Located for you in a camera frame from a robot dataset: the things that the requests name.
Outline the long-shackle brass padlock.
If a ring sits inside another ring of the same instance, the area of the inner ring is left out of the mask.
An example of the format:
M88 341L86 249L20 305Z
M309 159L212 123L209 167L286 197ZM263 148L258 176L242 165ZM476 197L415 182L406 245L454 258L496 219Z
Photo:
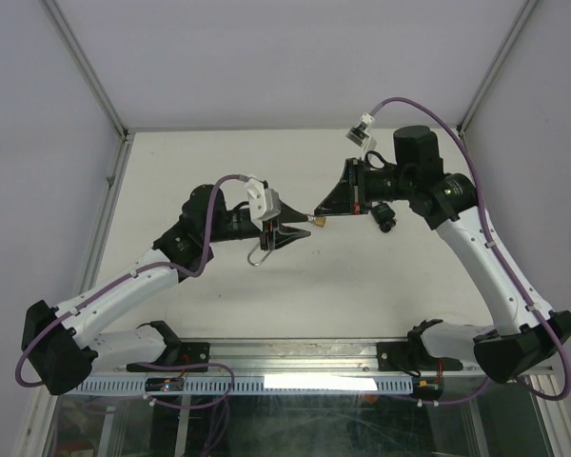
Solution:
M271 249L262 249L260 244L256 244L247 254L246 262L253 268L260 267L271 255Z

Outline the black Kaijing padlock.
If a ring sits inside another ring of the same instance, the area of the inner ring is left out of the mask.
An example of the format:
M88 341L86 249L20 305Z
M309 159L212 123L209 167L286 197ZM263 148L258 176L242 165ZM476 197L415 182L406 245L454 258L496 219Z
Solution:
M396 213L386 202L375 205L370 214L382 233L389 233L397 225Z

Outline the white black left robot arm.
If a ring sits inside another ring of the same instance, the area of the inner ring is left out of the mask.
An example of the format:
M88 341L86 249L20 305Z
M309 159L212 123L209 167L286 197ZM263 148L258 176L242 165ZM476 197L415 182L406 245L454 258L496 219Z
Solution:
M31 305L16 383L62 395L93 373L166 370L187 360L181 338L164 321L133 330L107 328L153 295L200 276L215 243L254 239L257 249L270 254L309 236L300 227L307 215L284 203L266 183L248 178L245 190L246 200L230 209L219 185L197 187L176 223L124 271L59 305L43 300Z

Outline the small brass padlock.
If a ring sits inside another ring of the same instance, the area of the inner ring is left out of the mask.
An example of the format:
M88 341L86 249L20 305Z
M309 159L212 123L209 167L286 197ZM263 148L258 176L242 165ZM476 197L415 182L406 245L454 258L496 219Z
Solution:
M307 220L309 224L318 228L323 228L326 224L326 218L324 216L315 216L312 214L308 214Z

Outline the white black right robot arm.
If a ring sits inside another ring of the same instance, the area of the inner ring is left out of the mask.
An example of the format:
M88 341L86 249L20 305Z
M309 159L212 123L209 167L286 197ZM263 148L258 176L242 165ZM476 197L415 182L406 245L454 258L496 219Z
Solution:
M395 161L375 168L349 158L338 184L314 209L317 216L368 214L382 202L406 201L451 248L490 313L489 327L422 322L408 332L405 370L439 359L471 362L504 384L552 357L571 336L571 312L555 311L531 286L500 243L468 177L447 173L434 131L397 129Z

